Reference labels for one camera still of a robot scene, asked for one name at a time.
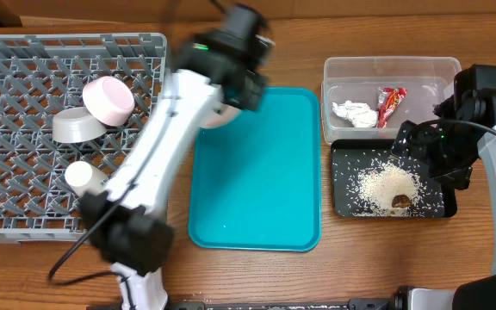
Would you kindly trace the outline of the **large white plate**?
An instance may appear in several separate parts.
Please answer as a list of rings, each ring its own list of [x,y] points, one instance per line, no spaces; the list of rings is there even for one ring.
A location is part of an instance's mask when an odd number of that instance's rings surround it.
[[[241,110],[233,106],[221,103],[219,106],[213,107],[201,123],[201,128],[211,129],[222,127],[234,120]]]

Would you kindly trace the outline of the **red snack wrapper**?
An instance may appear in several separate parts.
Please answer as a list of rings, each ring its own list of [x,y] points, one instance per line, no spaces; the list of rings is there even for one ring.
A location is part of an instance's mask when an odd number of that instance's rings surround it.
[[[384,87],[379,89],[377,127],[384,128],[390,116],[405,99],[407,89]]]

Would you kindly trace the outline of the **white tissue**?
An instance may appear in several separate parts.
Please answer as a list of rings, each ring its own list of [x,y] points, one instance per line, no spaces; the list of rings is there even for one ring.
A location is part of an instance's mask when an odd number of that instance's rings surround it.
[[[370,128],[375,127],[378,122],[378,112],[364,102],[334,102],[332,111],[336,116],[349,121],[353,127]]]

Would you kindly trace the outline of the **grey bowl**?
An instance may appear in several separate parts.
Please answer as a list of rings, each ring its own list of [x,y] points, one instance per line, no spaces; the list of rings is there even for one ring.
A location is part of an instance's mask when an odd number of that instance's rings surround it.
[[[94,140],[107,128],[86,107],[68,108],[53,117],[53,140],[59,143],[81,143]]]

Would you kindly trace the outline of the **white paper cup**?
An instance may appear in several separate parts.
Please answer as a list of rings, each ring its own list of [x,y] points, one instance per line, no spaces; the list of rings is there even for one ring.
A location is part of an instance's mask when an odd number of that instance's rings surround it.
[[[65,169],[65,181],[78,197],[86,192],[101,193],[107,180],[104,172],[85,161],[76,161]]]

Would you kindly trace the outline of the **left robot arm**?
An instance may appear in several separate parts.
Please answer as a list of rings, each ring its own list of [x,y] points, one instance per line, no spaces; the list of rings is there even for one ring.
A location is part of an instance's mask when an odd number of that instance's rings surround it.
[[[123,308],[165,308],[161,267],[174,239],[165,219],[171,185],[201,128],[257,109],[267,84],[257,69],[274,45],[261,34],[220,30],[187,41],[133,149],[101,193],[80,198],[85,237],[120,278]]]

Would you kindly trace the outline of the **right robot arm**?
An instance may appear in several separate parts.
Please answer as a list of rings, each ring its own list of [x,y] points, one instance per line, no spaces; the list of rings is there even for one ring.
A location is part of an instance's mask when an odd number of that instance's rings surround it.
[[[453,189],[466,189],[474,162],[484,164],[494,224],[494,258],[489,277],[455,290],[402,288],[393,309],[496,309],[496,90],[465,90],[436,106],[437,118],[405,121],[391,149],[397,158],[417,159],[428,176]]]

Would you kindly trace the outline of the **clear plastic waste bin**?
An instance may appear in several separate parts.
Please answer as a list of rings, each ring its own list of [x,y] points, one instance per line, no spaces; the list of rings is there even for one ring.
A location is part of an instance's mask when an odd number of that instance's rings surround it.
[[[452,57],[374,56],[333,57],[325,61],[321,85],[321,120],[325,142],[335,140],[393,139],[404,121],[434,119],[433,108],[454,92],[454,77],[461,70]],[[384,88],[404,88],[406,97],[384,128],[354,127],[333,111],[346,101],[377,109]]]

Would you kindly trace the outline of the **brown food scrap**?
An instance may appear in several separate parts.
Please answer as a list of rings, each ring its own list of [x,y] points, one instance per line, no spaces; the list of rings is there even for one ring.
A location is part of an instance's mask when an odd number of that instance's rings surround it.
[[[412,201],[407,195],[397,195],[392,200],[393,208],[409,208],[412,206]]]

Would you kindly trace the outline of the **teal plastic tray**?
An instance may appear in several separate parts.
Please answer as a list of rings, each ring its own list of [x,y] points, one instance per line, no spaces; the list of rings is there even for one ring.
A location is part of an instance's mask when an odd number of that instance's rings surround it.
[[[191,240],[204,248],[312,250],[321,237],[319,100],[272,87],[258,111],[195,141]]]

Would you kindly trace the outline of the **grey plastic dish rack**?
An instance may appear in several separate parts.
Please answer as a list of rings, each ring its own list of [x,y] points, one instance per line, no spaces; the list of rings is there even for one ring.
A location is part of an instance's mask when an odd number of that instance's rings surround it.
[[[156,107],[167,52],[160,33],[0,35],[0,244],[83,234],[65,170],[78,160],[119,168]],[[91,141],[55,141],[53,117],[80,107],[84,86],[103,76],[129,87],[133,114]]]

